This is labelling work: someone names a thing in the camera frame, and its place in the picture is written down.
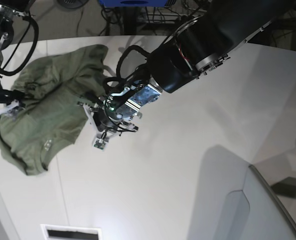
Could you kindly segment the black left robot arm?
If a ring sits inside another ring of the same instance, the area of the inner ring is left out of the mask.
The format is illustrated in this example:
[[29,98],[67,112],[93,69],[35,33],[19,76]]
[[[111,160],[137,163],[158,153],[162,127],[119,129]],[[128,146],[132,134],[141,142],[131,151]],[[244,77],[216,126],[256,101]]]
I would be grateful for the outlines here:
[[220,66],[264,25],[296,7],[296,0],[214,0],[202,16],[187,17],[152,52],[138,45],[121,55],[116,75],[93,116],[100,132],[136,132],[130,118],[162,92],[173,93]]

